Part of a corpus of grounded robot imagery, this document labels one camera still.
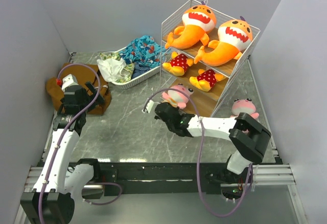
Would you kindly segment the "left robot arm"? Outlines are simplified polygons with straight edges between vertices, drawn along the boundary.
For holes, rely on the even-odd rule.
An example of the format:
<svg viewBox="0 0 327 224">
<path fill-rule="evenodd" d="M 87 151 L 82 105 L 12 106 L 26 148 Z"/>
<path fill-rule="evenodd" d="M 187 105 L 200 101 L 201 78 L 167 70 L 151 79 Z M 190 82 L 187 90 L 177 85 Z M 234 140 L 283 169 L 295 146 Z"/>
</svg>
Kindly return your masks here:
<svg viewBox="0 0 327 224">
<path fill-rule="evenodd" d="M 105 99 L 91 82 L 62 85 L 64 97 L 53 121 L 48 157 L 31 192 L 24 192 L 20 204 L 30 223 L 69 223 L 75 204 L 82 200 L 87 183 L 96 184 L 102 177 L 97 159 L 80 159 L 67 175 L 69 161 L 86 114 Z"/>
</svg>

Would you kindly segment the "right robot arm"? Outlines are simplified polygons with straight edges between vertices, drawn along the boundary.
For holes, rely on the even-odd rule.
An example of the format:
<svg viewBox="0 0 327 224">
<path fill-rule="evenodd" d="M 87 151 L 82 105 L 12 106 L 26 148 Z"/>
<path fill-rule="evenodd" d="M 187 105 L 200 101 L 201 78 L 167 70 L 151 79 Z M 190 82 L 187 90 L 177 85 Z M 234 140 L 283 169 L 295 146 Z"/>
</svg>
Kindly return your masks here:
<svg viewBox="0 0 327 224">
<path fill-rule="evenodd" d="M 155 119 L 165 122 L 169 131 L 180 137 L 210 137 L 229 140 L 236 151 L 229 157 L 224 178 L 233 183 L 250 165 L 263 161 L 271 132 L 247 113 L 237 117 L 214 118 L 195 114 L 181 114 L 169 103 L 156 106 Z"/>
</svg>

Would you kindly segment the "yellow frog plush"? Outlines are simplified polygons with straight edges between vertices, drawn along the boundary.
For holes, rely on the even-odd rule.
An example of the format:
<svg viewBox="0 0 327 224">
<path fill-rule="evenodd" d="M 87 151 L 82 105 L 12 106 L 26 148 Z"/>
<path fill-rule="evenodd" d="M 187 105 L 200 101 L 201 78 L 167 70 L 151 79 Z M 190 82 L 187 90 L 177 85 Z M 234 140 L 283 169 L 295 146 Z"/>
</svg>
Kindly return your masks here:
<svg viewBox="0 0 327 224">
<path fill-rule="evenodd" d="M 194 64 L 194 60 L 183 53 L 172 53 L 172 59 L 162 64 L 164 70 L 174 76 L 183 76 L 187 70 Z"/>
<path fill-rule="evenodd" d="M 226 76 L 216 73 L 212 69 L 199 69 L 198 76 L 190 77 L 189 82 L 192 86 L 199 90 L 208 92 L 215 86 L 217 82 L 226 79 Z"/>
</svg>

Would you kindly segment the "large orange shark plush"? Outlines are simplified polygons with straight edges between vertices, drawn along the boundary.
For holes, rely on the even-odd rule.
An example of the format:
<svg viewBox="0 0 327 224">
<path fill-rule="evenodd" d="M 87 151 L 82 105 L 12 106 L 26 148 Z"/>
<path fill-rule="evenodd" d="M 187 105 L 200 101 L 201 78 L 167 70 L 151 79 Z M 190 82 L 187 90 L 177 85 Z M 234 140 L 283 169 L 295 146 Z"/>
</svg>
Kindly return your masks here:
<svg viewBox="0 0 327 224">
<path fill-rule="evenodd" d="M 182 26 L 178 26 L 167 36 L 165 48 L 174 47 L 180 50 L 188 49 L 201 42 L 206 46 L 209 33 L 215 28 L 217 19 L 207 0 L 187 9 L 182 15 Z"/>
</svg>

